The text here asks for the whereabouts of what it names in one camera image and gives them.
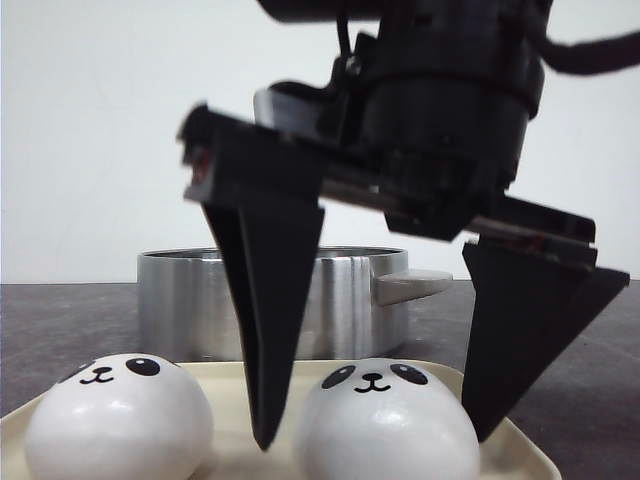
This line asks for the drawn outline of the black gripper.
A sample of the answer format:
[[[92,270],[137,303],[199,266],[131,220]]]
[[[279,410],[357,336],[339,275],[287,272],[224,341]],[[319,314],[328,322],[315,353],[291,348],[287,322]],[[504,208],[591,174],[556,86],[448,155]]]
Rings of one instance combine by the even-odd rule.
[[[339,56],[355,49],[336,16]],[[382,211],[395,232],[450,240],[464,230],[514,248],[591,255],[591,219],[510,198],[538,111],[541,56],[509,14],[383,14],[367,56],[359,134],[344,146],[247,123],[204,105],[180,128],[192,169],[186,197],[205,200],[205,144],[289,147],[323,171],[321,197]]]

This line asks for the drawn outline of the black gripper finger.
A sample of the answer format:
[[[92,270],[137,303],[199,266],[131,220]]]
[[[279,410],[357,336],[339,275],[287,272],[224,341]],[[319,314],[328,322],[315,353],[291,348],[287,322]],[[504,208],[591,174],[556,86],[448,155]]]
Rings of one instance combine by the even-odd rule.
[[[485,441],[541,374],[630,282],[591,255],[480,241],[463,257],[475,289],[462,405]]]
[[[239,323],[252,431],[274,441],[283,416],[324,211],[321,167],[289,147],[209,140],[203,210]]]

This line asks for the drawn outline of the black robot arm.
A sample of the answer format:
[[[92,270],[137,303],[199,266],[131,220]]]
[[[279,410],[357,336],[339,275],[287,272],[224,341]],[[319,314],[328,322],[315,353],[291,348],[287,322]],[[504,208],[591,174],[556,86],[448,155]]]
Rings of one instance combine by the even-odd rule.
[[[206,105],[178,138],[236,309],[251,422],[268,449],[285,409],[318,251],[320,197],[381,211],[391,231],[450,241],[475,289],[462,404],[487,439],[625,288],[596,264],[591,219],[511,198],[544,71],[639,62],[627,33],[567,45],[547,1],[265,1],[281,22],[334,22],[328,84],[260,91],[252,123]]]

